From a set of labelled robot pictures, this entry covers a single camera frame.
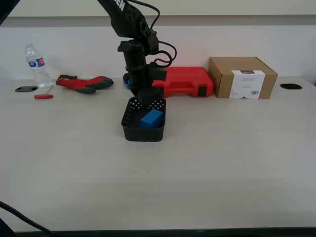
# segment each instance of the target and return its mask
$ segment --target red plastic case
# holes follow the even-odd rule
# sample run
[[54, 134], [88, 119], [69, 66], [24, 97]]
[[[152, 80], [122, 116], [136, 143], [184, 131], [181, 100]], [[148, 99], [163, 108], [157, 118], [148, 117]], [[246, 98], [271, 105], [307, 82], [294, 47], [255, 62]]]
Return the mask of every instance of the red plastic case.
[[155, 80], [154, 86], [163, 91], [165, 98], [171, 94], [190, 94], [193, 97], [209, 97], [213, 94], [214, 83], [203, 67], [166, 68], [166, 81]]

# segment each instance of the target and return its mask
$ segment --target blue foam block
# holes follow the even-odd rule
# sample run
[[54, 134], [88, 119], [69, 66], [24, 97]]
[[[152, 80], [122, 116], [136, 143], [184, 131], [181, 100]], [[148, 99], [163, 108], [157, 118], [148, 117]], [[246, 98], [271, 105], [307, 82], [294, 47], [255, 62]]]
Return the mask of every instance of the blue foam block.
[[151, 110], [145, 117], [140, 120], [142, 128], [159, 128], [162, 123], [163, 112]]
[[123, 81], [124, 85], [126, 86], [126, 88], [129, 90], [130, 89], [130, 82], [128, 81], [127, 84]]

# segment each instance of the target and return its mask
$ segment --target black cable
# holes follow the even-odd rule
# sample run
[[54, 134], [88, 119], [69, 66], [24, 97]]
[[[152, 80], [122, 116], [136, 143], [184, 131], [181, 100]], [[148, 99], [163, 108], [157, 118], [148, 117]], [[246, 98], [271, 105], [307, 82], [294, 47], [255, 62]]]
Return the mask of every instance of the black cable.
[[166, 43], [166, 42], [163, 42], [163, 41], [159, 41], [159, 43], [168, 45], [169, 47], [173, 48], [175, 54], [174, 54], [174, 57], [173, 57], [172, 61], [174, 61], [176, 59], [177, 55], [178, 55], [178, 51], [177, 51], [176, 47], [173, 46], [172, 44], [169, 44], [169, 43]]
[[34, 221], [30, 220], [29, 218], [24, 216], [22, 213], [20, 213], [19, 211], [15, 210], [13, 207], [9, 206], [8, 204], [5, 204], [2, 201], [0, 201], [0, 208], [12, 213], [17, 218], [21, 219], [22, 221], [24, 221], [25, 223], [29, 224], [30, 226], [33, 226], [36, 229], [39, 229], [40, 231], [43, 231], [45, 234], [47, 234], [50, 237], [61, 237], [60, 235], [55, 234], [52, 231], [50, 231], [49, 229], [46, 229], [45, 227], [43, 227], [43, 226], [35, 223]]
[[168, 63], [167, 65], [156, 65], [156, 68], [167, 68], [167, 67], [171, 66], [171, 64], [172, 64], [172, 57], [171, 57], [170, 53], [168, 53], [167, 51], [160, 50], [160, 51], [157, 51], [156, 53], [154, 53], [152, 55], [157, 55], [157, 54], [160, 54], [160, 53], [163, 53], [163, 54], [167, 55], [170, 60], [169, 61], [165, 61], [165, 60], [162, 60], [160, 58], [155, 59], [154, 63], [156, 63], [157, 61]]
[[159, 41], [159, 43], [162, 43], [162, 44], [165, 44], [165, 45], [168, 45], [170, 46], [171, 48], [174, 49], [174, 52], [175, 52], [175, 55], [173, 58], [169, 58], [170, 60], [169, 61], [165, 61], [163, 59], [160, 59], [160, 58], [157, 58], [154, 62], [157, 62], [157, 61], [160, 61], [160, 62], [163, 62], [163, 63], [168, 63], [169, 66], [171, 66], [171, 64], [173, 63], [173, 61], [176, 59], [177, 55], [178, 55], [178, 52], [177, 52], [177, 49], [175, 46], [169, 44], [169, 43], [166, 43], [166, 42], [163, 42], [163, 41]]
[[151, 26], [151, 28], [153, 28], [153, 27], [154, 27], [154, 24], [156, 23], [156, 21], [157, 21], [157, 20], [159, 19], [159, 17], [160, 17], [160, 10], [159, 10], [158, 8], [156, 8], [156, 7], [154, 7], [154, 6], [150, 5], [150, 4], [148, 4], [148, 3], [144, 3], [144, 2], [141, 2], [141, 1], [138, 1], [138, 0], [128, 0], [128, 1], [133, 2], [133, 3], [136, 3], [136, 4], [141, 5], [141, 6], [149, 7], [149, 8], [151, 8], [152, 10], [155, 10], [155, 11], [158, 13], [158, 16], [157, 16], [156, 19], [153, 21], [152, 26]]

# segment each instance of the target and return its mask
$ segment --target work glove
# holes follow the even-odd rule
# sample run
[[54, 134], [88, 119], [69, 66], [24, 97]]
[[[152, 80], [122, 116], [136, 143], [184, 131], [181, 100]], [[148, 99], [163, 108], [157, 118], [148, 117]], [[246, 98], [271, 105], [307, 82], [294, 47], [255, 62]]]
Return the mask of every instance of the work glove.
[[97, 77], [90, 80], [78, 79], [78, 77], [60, 75], [56, 85], [64, 86], [83, 94], [94, 94], [96, 90], [102, 90], [113, 85], [112, 79], [107, 77]]

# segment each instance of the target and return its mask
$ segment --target red handle screwdriver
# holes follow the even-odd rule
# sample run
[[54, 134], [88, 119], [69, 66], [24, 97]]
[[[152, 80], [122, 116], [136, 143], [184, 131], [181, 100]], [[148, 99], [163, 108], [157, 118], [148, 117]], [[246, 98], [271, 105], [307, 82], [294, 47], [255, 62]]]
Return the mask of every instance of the red handle screwdriver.
[[46, 92], [45, 94], [42, 94], [42, 95], [35, 95], [34, 98], [37, 99], [37, 100], [46, 100], [46, 99], [51, 99], [53, 98], [54, 96], [53, 95], [50, 95], [48, 94], [51, 90], [52, 90], [53, 86], [51, 87], [51, 89], [48, 90], [48, 92]]

